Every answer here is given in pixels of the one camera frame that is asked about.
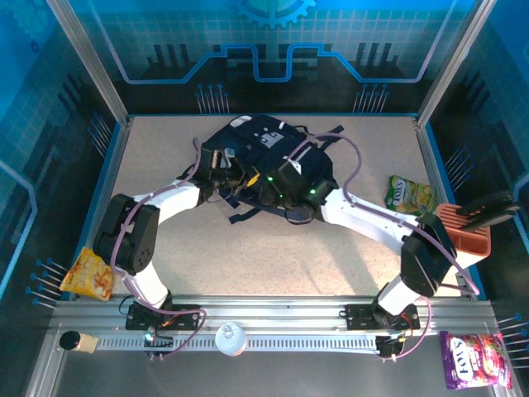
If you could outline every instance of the gear logo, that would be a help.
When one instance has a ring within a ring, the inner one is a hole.
[[[270,29],[297,23],[298,18],[305,17],[307,9],[315,5],[314,0],[237,0],[234,3],[237,13],[248,23],[257,22],[257,26],[267,25]]]
[[[31,38],[44,33],[49,16],[45,0],[4,0],[0,10],[11,12],[18,26]]]

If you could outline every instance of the orange plastic basket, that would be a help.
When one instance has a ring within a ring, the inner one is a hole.
[[[490,255],[490,227],[481,227],[473,232],[461,230],[468,221],[455,213],[457,208],[460,206],[443,203],[437,207],[436,212],[458,252],[458,262],[466,267]]]

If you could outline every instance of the speckled surface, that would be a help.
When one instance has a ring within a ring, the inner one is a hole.
[[[233,117],[136,117],[114,194],[143,194],[171,183],[193,163],[191,140],[205,141]],[[350,191],[381,206],[390,175],[428,183],[409,117],[278,116],[313,133],[341,124],[364,157]],[[356,165],[345,142],[331,146],[338,183]],[[174,294],[374,295],[399,271],[399,257],[357,232],[315,221],[295,227],[260,213],[231,225],[243,213],[209,203],[164,222],[154,264]],[[121,282],[114,288],[125,293]],[[439,294],[453,293],[440,290]]]

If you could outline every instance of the cable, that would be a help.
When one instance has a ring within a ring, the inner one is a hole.
[[[195,332],[191,334],[189,339],[187,339],[177,349],[175,349],[171,353],[166,354],[165,356],[172,356],[174,353],[179,352],[183,347],[185,347],[189,343],[189,341],[191,341],[191,339],[198,333],[198,331],[200,331],[200,329],[202,328],[202,325],[206,321],[206,317],[207,317],[206,311],[203,310],[203,309],[182,310],[182,311],[163,310],[163,309],[156,308],[155,306],[149,304],[148,302],[145,302],[139,295],[134,294],[135,290],[131,287],[131,283],[127,279],[128,274],[124,270],[118,269],[116,267],[116,259],[117,259],[117,253],[119,251],[119,247],[121,246],[121,244],[123,242],[123,237],[125,236],[126,230],[131,225],[132,219],[134,218],[134,216],[136,215],[138,210],[141,208],[141,206],[146,204],[147,202],[149,202],[154,197],[156,197],[156,196],[158,196],[160,194],[163,194],[165,192],[169,192],[172,189],[179,188],[183,184],[187,183],[193,177],[193,175],[195,175],[195,173],[197,172],[198,167],[200,165],[200,159],[201,159],[201,151],[200,151],[199,142],[198,142],[197,138],[193,138],[193,147],[194,147],[195,151],[197,152],[197,154],[196,154],[195,163],[193,165],[193,168],[191,169],[191,171],[189,171],[187,176],[184,179],[180,180],[177,184],[170,184],[168,186],[165,186],[165,187],[163,187],[161,189],[156,190],[155,192],[153,192],[151,194],[148,194],[142,200],[140,200],[140,202],[137,203],[132,208],[132,210],[128,213],[128,215],[127,215],[127,217],[125,219],[125,222],[122,224],[122,228],[121,228],[120,232],[117,234],[116,244],[114,245],[114,247],[112,249],[112,254],[111,254],[111,257],[110,257],[110,264],[109,264],[110,267],[112,268],[112,271],[114,271],[115,273],[117,273],[118,275],[120,275],[123,278],[123,283],[129,289],[129,291],[132,292],[132,295],[134,296],[134,298],[140,304],[144,305],[148,309],[153,310],[154,312],[157,312],[157,313],[161,313],[161,314],[174,315],[175,317],[178,317],[178,316],[181,316],[181,315],[184,315],[184,314],[201,314],[203,316],[202,317],[202,321],[198,325],[198,327],[195,330]]]
[[[336,135],[336,134],[321,134],[321,135],[315,135],[313,137],[316,137],[318,138],[319,136],[321,137],[333,137],[333,138],[339,138],[339,139],[343,139],[347,142],[349,142],[353,148],[355,149],[356,151],[356,154],[358,156],[358,165],[356,166],[355,170],[351,173],[351,175],[346,179],[344,185],[343,185],[343,188],[342,188],[342,191],[343,191],[343,194],[344,194],[344,198],[353,206],[356,206],[360,209],[363,209],[365,211],[368,211],[370,213],[373,213],[375,215],[378,215],[382,218],[386,218],[386,219],[389,219],[390,221],[392,222],[395,222],[395,223],[401,223],[401,219],[391,215],[391,214],[388,214],[388,213],[385,213],[385,212],[382,212],[382,211],[379,211],[378,209],[375,209],[375,208],[371,208],[371,207],[368,207],[368,206],[365,206],[361,203],[354,203],[353,202],[353,199],[351,198],[349,192],[347,191],[347,187],[349,186],[349,183],[353,180],[354,177],[356,177],[358,175],[358,173],[360,172],[360,168],[362,166],[362,155],[360,154],[360,148],[350,139],[348,138],[347,136],[342,136],[342,135]],[[292,157],[298,153],[307,143],[309,143],[309,139],[306,139],[304,140],[302,143],[300,143],[298,146],[296,146],[296,148],[292,151],[292,153],[290,153],[290,155],[288,156],[288,160],[291,160]],[[417,232],[418,234],[420,234],[422,237],[424,237],[427,241],[429,241],[436,249],[439,250],[439,252],[453,265],[455,266],[455,268],[463,275],[463,278],[465,279],[467,285],[471,288],[471,290],[468,290],[468,289],[462,289],[460,287],[455,287],[454,285],[452,286],[453,288],[455,289],[459,289],[463,292],[467,292],[467,293],[470,293],[470,294],[475,294],[475,295],[479,295],[479,289],[478,287],[474,284],[474,282],[472,281],[472,279],[466,274],[466,272],[463,270],[463,268],[460,266],[459,263],[457,263],[457,261],[455,260],[455,258],[442,246],[442,244],[440,244],[434,237],[430,236],[427,232],[425,232],[424,230],[422,230],[421,228],[419,227],[416,227],[415,225],[412,225],[411,223],[409,222],[402,222],[402,225],[404,227],[407,227],[408,229],[414,231],[414,232]],[[405,352],[405,353],[402,353],[401,355],[398,356],[398,358],[401,358],[401,357],[405,357],[407,356],[408,354],[410,354],[411,352],[415,351],[415,349],[417,349],[417,347],[422,343],[422,341],[424,340],[426,334],[427,334],[427,330],[428,328],[430,327],[430,322],[431,322],[431,304],[430,304],[430,300],[429,298],[427,297],[423,297],[426,302],[427,302],[427,306],[428,306],[428,319],[427,319],[427,326],[425,327],[425,330],[424,332],[422,333],[421,337],[419,338],[419,341],[417,342],[417,344],[415,346],[413,346],[409,351]]]
[[[117,311],[125,316],[127,316],[128,313],[122,312],[122,306],[125,303],[127,299],[134,298],[134,295],[127,295],[125,298],[122,299],[122,301],[119,303],[119,306],[117,307]]]
[[[206,312],[205,312],[204,310],[202,310],[202,309],[196,309],[196,310],[197,310],[197,311],[198,311],[198,310],[201,310],[201,311],[204,312],[204,315],[203,315],[203,317],[202,317],[202,321],[201,321],[200,324],[198,325],[197,329],[195,329],[195,330],[193,331],[193,333],[192,333],[191,335],[189,335],[189,337],[188,337],[185,341],[183,341],[183,343],[182,343],[180,346],[178,346],[176,349],[174,349],[173,351],[171,351],[171,352],[169,352],[169,353],[162,354],[161,356],[162,356],[163,358],[171,357],[171,356],[173,356],[174,354],[180,352],[184,347],[186,347],[186,346],[191,342],[191,340],[192,340],[192,339],[198,334],[198,332],[202,329],[204,323],[206,322]]]
[[[206,200],[207,203],[214,204],[214,203],[220,203],[221,201],[226,201],[231,197],[231,192],[226,197],[220,197],[218,200],[215,201],[209,201],[209,198]]]
[[[155,328],[155,337],[157,337],[158,339],[162,339],[164,341],[174,342],[174,339],[172,337],[165,337],[164,335],[160,335],[158,331],[159,331],[158,328]]]
[[[410,319],[409,319],[409,318],[407,317],[407,315],[404,314],[404,313],[402,313],[402,314],[400,315],[400,317],[401,317],[401,318],[407,323],[407,325],[410,326],[410,331],[412,331],[412,335],[413,335],[413,324],[412,324],[412,322],[410,321]]]
[[[424,340],[424,338],[427,335],[428,328],[430,328],[430,322],[431,322],[431,302],[430,302],[429,298],[427,298],[426,296],[424,296],[423,298],[424,298],[424,300],[426,300],[427,307],[428,307],[427,325],[424,327],[424,331],[422,332],[421,337],[419,337],[419,340],[417,341],[417,343],[415,345],[413,345],[413,347],[410,350],[408,350],[407,352],[402,352],[398,356],[396,356],[395,360],[397,360],[399,358],[404,358],[408,354],[412,354],[415,351],[415,349],[417,349],[419,347],[419,345],[422,343],[422,341]]]
[[[440,286],[440,287],[445,287],[445,288],[457,289],[458,291],[465,292],[465,293],[467,293],[467,294],[468,294],[469,292],[474,292],[474,291],[469,291],[468,288],[460,287],[460,286],[458,286],[458,285],[452,285],[452,284],[440,283],[439,286]]]

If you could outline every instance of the black mounting plate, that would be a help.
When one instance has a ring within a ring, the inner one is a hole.
[[[359,330],[379,330],[387,329],[373,317],[373,306],[371,304],[347,304],[344,310],[340,311],[340,317],[347,322],[347,331]],[[408,305],[401,316],[393,316],[390,329],[394,331],[406,331],[410,329],[419,329],[421,322],[417,313],[417,307],[413,304]]]
[[[173,304],[171,311],[200,309],[197,304]],[[195,331],[199,322],[198,314],[182,314],[173,323],[163,327],[164,331]],[[125,329],[129,331],[146,331],[151,325],[161,328],[163,316],[153,312],[137,302],[129,306],[126,316]]]

